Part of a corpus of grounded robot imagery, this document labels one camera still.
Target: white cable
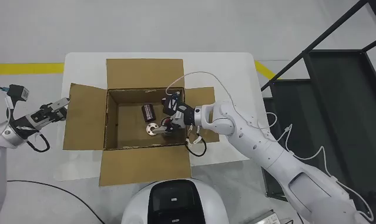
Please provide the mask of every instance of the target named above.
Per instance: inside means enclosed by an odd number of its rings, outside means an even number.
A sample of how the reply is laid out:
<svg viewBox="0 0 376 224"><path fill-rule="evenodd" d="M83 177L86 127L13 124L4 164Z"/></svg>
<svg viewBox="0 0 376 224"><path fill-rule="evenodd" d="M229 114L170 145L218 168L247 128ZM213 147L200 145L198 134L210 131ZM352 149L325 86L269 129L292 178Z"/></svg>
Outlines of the white cable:
<svg viewBox="0 0 376 224"><path fill-rule="evenodd" d="M2 135L2 134L4 133L4 131L6 130L6 128L7 128L8 125L9 125L9 121L11 120L11 107L10 107L8 101L6 100L6 95L5 95L5 98L4 98L4 99L5 99L6 107L7 107L7 109L8 109L8 118L7 118L7 120L6 120L6 125L5 125L5 127L4 127L4 129L3 129L3 131L0 133L0 135Z"/></svg>
<svg viewBox="0 0 376 224"><path fill-rule="evenodd" d="M316 157L321 151L323 151L325 171L326 171L326 173L328 174L329 177L334 178L334 176L333 176L332 174L329 173L329 170L328 170L328 167L327 167L327 155L326 155L326 153L325 153L325 148L324 148L323 146L321 146L321 147L319 148L319 150L318 150L313 156L311 156L311 157L309 157L309 158L301 158L301 157L298 157L297 155L294 154L293 151L289 150L289 148L287 147L287 141L288 141L288 138L290 137L290 133L291 133L292 128L293 128L293 125L291 124L291 125L290 125L290 130L289 130L289 132L288 132L288 134L287 134L287 137L286 137L286 150L287 150L288 152L292 153L293 156L294 156L295 158L297 158L297 159L301 159L302 161L307 161L307 160L313 159L313 158L315 158L315 157ZM368 219L370 222L373 222L373 221L374 221L374 214L373 214L373 212L372 212L370 206L368 205L368 203L363 199L363 197L360 196L356 191L354 191L354 190L352 190L351 188L349 188L348 186L345 186L344 184L342 184L340 181L338 181L337 178L335 179L335 181L336 181L340 186L342 186L343 188L348 189L348 190L351 191L352 193L356 194L356 195L357 195L357 196L363 201L363 203L366 205L367 209L369 210L369 212L370 212L370 216L371 216L371 217L369 217L368 215L366 215L366 214L365 214L364 212L362 212L362 211L357 211L357 212L360 213L360 214L362 214L362 215L363 215L366 219Z"/></svg>
<svg viewBox="0 0 376 224"><path fill-rule="evenodd" d="M214 74L210 73L210 72L207 72L207 71L194 71L194 72L187 73L187 74L185 74L185 75L183 75L183 76L177 78L174 82L172 82L172 83L166 88L166 90L165 90L166 95L169 95L169 96L172 95L171 93L168 93L168 92L167 92L167 90L169 90L169 88L171 88L172 85L174 85L177 81L181 80L181 79L184 78L185 76L187 76L187 75L191 75L191 74L193 74L193 73L206 73L206 74L209 74L209 75L213 76L213 77L218 81L218 83L223 87L223 89L226 91L227 95L229 96L229 98L230 98L230 100L231 100L231 104L233 105L233 108L234 108L235 112L236 112L236 113L237 113L242 119L244 119L244 121L246 121L246 123L247 123L248 126L251 126L252 128L256 128L256 129L260 129L260 130L261 130L261 129L268 129L268 128L272 127L273 125L275 125L275 124L277 123L277 115L276 115L275 113L272 113L272 112L266 112L266 114L269 113L269 114L274 115L274 117L276 117L275 121L274 121L270 126L265 127L265 128L259 128L259 127L253 126L253 125L252 125L252 122L248 121L243 115L241 115L241 114L236 110L236 108L235 108L235 104L234 104L234 100L233 100L231 94L228 92L228 90L227 90L226 87L223 85L223 83L218 79L218 77L215 76Z"/></svg>
<svg viewBox="0 0 376 224"><path fill-rule="evenodd" d="M362 196L360 196L356 191L354 191L353 189L351 189L351 188L349 188L349 187L347 187L347 186L345 186L345 185L343 185L341 182L339 182L338 180L337 180L337 183L340 185L340 186L342 186L343 188L345 188L345 189L348 189L349 191L351 191L352 193L354 193L354 194L356 194L362 201L363 201L363 203L366 205L366 207L367 207L367 209L370 211L370 216L371 217L369 217L368 215L366 215L364 212L362 212L362 211L358 211L358 213L360 213L360 214L362 214L365 218L367 218L370 222L373 222L374 221L374 214L373 214L373 212L372 212L372 209L370 208L370 206L368 205L368 203L363 199L363 197Z"/></svg>

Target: black cable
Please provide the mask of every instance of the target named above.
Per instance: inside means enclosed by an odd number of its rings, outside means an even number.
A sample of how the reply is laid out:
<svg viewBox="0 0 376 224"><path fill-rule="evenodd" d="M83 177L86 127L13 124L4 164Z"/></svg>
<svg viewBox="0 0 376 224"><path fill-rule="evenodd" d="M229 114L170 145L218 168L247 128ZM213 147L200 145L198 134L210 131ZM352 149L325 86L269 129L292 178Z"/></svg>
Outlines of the black cable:
<svg viewBox="0 0 376 224"><path fill-rule="evenodd" d="M303 219L301 218L300 214L298 212L296 212L296 214L298 214L298 217L301 220L301 223L304 224Z"/></svg>
<svg viewBox="0 0 376 224"><path fill-rule="evenodd" d="M69 192L67 190L64 190L63 188L60 188L58 186L54 186L54 185L51 185L51 184L47 184L47 183L43 183L43 182L35 182L33 180L8 180L8 182L29 182L29 183L35 183L35 184L40 184L40 185L44 185L44 186L50 186L52 188L56 188L56 189L59 189L59 190L62 190L72 196L74 196L76 199L78 199L79 201L81 201L86 207L88 207L88 209L96 216L96 218L98 218L98 220L102 223L102 224L105 224L105 222L94 212L94 210L92 208L90 208L90 206L85 203L85 201L83 201L80 197L76 196L75 194L73 194L72 192Z"/></svg>
<svg viewBox="0 0 376 224"><path fill-rule="evenodd" d="M201 155L198 155L198 154L196 154L196 153L193 153L193 152L189 149L189 147L188 147L188 143L186 143L185 146L186 146L187 150L189 151L189 153L191 153L192 155L194 155L194 156L196 156L196 157L201 157L201 156L205 155L206 150L207 150L206 142L205 142L205 140L204 140L202 137L201 137L201 141L204 143L204 146L205 146L204 152L203 152Z"/></svg>
<svg viewBox="0 0 376 224"><path fill-rule="evenodd" d="M39 136L41 136L41 138L43 139L43 141L45 141L46 143L46 149L44 150L39 150L37 149L30 141L27 141L26 143L33 149L35 150L36 152L39 152L39 153L43 153L43 152L46 152L49 150L50 146L49 146L49 142L47 141L46 137L43 135L43 134L39 134Z"/></svg>

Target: black metal staircase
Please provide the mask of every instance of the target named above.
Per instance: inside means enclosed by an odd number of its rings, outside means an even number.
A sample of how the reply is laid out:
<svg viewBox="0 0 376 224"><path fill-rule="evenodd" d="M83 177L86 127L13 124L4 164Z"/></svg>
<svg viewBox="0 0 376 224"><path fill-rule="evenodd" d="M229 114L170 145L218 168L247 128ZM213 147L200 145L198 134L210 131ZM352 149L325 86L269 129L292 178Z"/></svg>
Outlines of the black metal staircase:
<svg viewBox="0 0 376 224"><path fill-rule="evenodd" d="M376 12L376 0L360 0L261 90L270 87L273 97L264 104L278 116L271 133L278 138L292 123L288 147L300 157L324 146L331 174L356 190L376 213L376 73L367 55L376 41L359 50L313 49L366 4ZM302 58L310 79L277 80ZM305 162L324 171L322 155ZM263 173L266 195L285 200L277 181ZM367 211L350 196L357 208Z"/></svg>

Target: box flap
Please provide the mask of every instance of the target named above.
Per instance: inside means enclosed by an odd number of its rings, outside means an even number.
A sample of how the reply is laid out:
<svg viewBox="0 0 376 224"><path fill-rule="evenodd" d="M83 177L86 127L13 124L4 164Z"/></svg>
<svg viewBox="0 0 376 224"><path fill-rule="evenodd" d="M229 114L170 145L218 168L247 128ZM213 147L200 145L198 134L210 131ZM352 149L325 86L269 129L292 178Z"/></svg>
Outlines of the box flap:
<svg viewBox="0 0 376 224"><path fill-rule="evenodd" d="M210 105L216 101L213 87L185 89L185 94L186 104L193 108L201 105ZM219 135L211 130L201 129L200 134L206 142L219 142ZM196 138L197 136L194 134L190 134L189 136L191 141Z"/></svg>
<svg viewBox="0 0 376 224"><path fill-rule="evenodd" d="M191 177L184 146L103 151L99 186Z"/></svg>
<svg viewBox="0 0 376 224"><path fill-rule="evenodd" d="M182 59L107 59L107 86L163 88L184 75ZM184 88L184 78L174 84Z"/></svg>
<svg viewBox="0 0 376 224"><path fill-rule="evenodd" d="M102 150L106 90L72 83L65 124L64 150Z"/></svg>

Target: stair step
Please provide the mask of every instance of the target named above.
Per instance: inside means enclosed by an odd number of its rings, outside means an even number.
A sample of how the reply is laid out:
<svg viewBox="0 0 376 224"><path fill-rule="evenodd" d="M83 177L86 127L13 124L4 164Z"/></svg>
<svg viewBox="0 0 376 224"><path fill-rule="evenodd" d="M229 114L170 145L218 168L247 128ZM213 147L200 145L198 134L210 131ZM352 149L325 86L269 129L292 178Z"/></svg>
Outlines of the stair step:
<svg viewBox="0 0 376 224"><path fill-rule="evenodd" d="M304 62L350 185L376 192L376 74L367 53L315 50Z"/></svg>

